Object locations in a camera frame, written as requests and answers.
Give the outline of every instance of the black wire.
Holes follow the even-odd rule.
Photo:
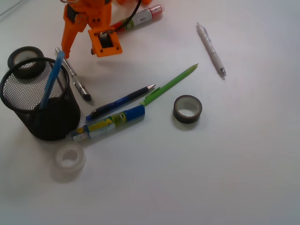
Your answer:
[[[136,14],[137,10],[139,9],[141,3],[142,3],[142,0],[139,0],[138,3],[137,3],[137,5],[136,5],[136,7],[135,7],[135,9],[134,9],[134,11],[133,11],[133,13],[131,14],[131,16],[128,17],[128,19],[127,19],[122,25],[120,25],[120,26],[115,30],[116,32],[119,31],[119,30],[121,30],[123,27],[127,26],[127,24],[128,24],[128,23],[131,21],[131,19],[135,16],[135,14]]]

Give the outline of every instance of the black tape roll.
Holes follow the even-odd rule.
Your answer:
[[[194,112],[194,115],[192,116],[186,116],[183,115],[179,112],[181,109],[188,109],[192,112]],[[185,124],[190,124],[190,123],[195,123],[196,121],[199,120],[200,115],[202,112],[202,104],[194,96],[191,95],[183,95],[180,96],[179,98],[176,99],[174,103],[174,109],[173,109],[173,114],[175,118]]]
[[[9,56],[7,60],[7,65],[10,69],[12,69],[16,64],[31,58],[40,58],[44,57],[44,54],[41,50],[36,47],[27,46],[22,47],[15,50]],[[32,65],[26,65],[26,67],[20,67],[18,70],[14,72],[14,75],[17,78],[21,79],[29,79],[36,77],[41,74],[46,68],[46,61],[34,62]]]

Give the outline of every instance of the black mesh pen holder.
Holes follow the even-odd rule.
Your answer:
[[[47,106],[40,109],[45,85],[54,63],[55,60],[49,58],[22,61],[4,75],[0,84],[3,103],[17,114],[35,137],[45,141],[64,138],[76,129],[80,120],[80,109],[63,66]]]

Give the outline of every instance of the pen tip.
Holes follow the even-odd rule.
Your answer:
[[[151,88],[154,88],[155,86],[156,86],[156,85],[153,84],[153,85],[148,86],[147,88],[148,88],[148,89],[151,89]]]
[[[223,76],[226,76],[225,68],[221,68],[221,73],[222,73]]]

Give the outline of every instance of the white pen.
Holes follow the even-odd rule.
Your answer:
[[[224,66],[221,62],[221,59],[219,58],[216,50],[214,49],[214,47],[211,44],[211,40],[208,37],[208,33],[207,33],[205,27],[201,26],[200,23],[197,23],[197,30],[199,32],[199,35],[200,35],[205,47],[209,51],[211,60],[215,64],[217,70],[220,71],[223,74],[223,76],[226,76],[225,68],[224,68]]]

